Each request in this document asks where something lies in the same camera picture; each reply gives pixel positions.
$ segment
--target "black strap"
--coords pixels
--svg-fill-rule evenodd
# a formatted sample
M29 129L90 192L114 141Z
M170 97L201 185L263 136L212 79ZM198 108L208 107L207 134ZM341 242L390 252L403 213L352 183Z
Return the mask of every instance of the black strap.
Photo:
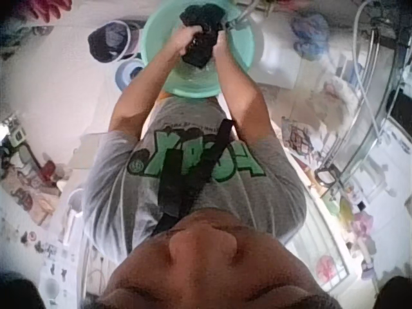
M199 163L186 176L182 175L183 151L167 150L158 192L158 204L164 214L152 236L171 229L190 213L205 184L210 181L214 166L230 143L233 125L232 120L223 120L214 145L203 151Z

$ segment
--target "red cloth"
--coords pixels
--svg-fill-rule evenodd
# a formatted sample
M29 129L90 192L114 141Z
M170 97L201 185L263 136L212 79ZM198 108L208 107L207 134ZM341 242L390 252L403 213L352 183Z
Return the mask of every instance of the red cloth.
M26 0L23 2L20 13L34 19L42 19L49 23L52 17L60 19L61 10L71 10L71 0Z

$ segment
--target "gray t-shirt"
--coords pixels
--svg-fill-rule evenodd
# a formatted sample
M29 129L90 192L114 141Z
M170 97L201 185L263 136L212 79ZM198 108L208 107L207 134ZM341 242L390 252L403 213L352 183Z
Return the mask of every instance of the gray t-shirt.
M156 107L141 141L104 135L85 184L85 233L110 260L121 263L162 217L159 177L167 149L183 150L182 173L211 147L225 113L211 100L169 98ZM235 140L216 164L192 211L217 208L285 243L303 224L302 184L276 136L246 145Z

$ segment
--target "plastic basin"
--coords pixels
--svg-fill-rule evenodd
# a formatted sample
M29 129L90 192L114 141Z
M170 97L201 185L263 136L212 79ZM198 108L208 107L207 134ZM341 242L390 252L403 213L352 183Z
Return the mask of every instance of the plastic basin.
M228 0L171 0L163 4L147 21L142 36L142 60L147 65L162 49L180 21L179 15L189 5L214 3L227 12L227 19L236 18L241 10ZM247 71L254 58L254 36L249 24L240 30L229 33L230 50L243 70ZM176 66L167 79L164 90L179 97L205 98L220 93L218 75L214 69L213 59L200 70L185 64Z

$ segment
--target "man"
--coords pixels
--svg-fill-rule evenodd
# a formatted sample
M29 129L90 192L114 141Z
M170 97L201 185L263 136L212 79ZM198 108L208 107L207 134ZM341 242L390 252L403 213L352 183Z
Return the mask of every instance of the man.
M86 183L84 217L95 246L120 265L94 306L338 308L282 245L304 221L303 190L224 32L214 61L239 140L216 99L155 106L200 31L172 35L115 106Z

